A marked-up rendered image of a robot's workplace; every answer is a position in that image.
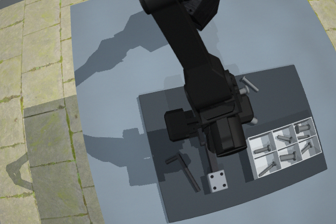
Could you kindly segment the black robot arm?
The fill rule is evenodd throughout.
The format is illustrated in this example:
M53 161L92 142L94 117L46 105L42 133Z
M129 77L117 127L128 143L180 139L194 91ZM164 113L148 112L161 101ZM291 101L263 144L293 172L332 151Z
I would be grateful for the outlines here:
M242 96L234 75L206 49L184 1L190 0L139 0L183 67L184 91L206 135L208 150L218 158L229 156L247 149L238 115Z

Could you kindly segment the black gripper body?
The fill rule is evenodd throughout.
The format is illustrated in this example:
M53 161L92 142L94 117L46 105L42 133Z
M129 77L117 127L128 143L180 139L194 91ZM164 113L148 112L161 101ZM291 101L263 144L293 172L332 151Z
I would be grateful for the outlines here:
M242 113L238 113L241 123L246 124L254 118L254 112L251 107L249 97L241 94L243 102L240 103ZM182 108L167 111L164 115L169 139L172 142L181 141L189 138L189 134L196 133L201 126L198 124L196 117L185 117Z

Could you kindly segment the grey clevis fork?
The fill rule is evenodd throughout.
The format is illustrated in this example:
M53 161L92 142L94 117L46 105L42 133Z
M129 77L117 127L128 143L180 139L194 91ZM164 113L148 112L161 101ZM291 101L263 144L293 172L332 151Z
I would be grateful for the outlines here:
M202 131L202 128L198 128L198 133L199 133L198 140L199 140L200 146L204 146L205 145L203 132L204 131Z

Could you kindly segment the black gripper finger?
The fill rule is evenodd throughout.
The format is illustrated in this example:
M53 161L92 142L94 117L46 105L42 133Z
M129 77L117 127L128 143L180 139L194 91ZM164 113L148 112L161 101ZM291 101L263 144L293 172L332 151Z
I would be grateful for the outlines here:
M185 117L188 117L188 116L193 116L194 117L192 110L184 111L184 114L185 114ZM189 134L189 138L198 137L198 136L199 136L198 131L196 133Z

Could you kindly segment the white compartment tray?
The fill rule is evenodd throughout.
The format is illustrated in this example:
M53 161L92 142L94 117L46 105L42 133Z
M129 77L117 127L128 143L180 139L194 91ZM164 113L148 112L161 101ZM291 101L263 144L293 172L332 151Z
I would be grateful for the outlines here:
M309 130L302 131L299 134L296 134L295 132L296 125L302 126L307 124L310 125ZM292 142L289 143L288 141L278 139L277 138L278 135L288 138L292 137ZM310 137L306 139L297 138L299 136L305 136L305 135L310 135ZM308 142L311 142L313 146L312 148L309 148L305 153L302 154L301 151L308 145ZM249 137L247 138L246 143L247 143L248 157L251 164L254 180L270 175L274 172L283 170L285 168L288 168L292 165L295 165L304 160L307 160L308 158L311 158L313 156L322 153L312 117L300 120L298 122L256 136ZM270 145L271 147L270 152L267 150L261 153L254 154L255 150L267 147L267 145ZM280 155L293 154L293 152L296 152L297 154L295 161L293 159L280 161L279 158ZM273 166L263 176L259 177L259 174L261 174L265 169L267 169L272 164L273 161L275 161L276 166Z

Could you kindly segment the dark grey l-shaped hex key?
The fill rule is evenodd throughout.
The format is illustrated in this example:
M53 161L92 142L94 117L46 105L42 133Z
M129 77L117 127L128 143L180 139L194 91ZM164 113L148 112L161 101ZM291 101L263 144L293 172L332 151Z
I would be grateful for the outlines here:
M177 159L179 160L180 164L182 165L184 171L186 172L186 174L187 174L188 178L190 179L191 183L193 184L194 188L196 189L197 192L199 192L200 188L197 185L197 183L196 183L195 179L193 178L192 174L190 173L188 167L184 163L184 161L183 161L182 157L180 156L180 154L177 154L176 156L170 158L169 160L167 160L165 162L166 162L166 164L169 164L169 163L171 163L171 162L173 162L173 161L175 161Z

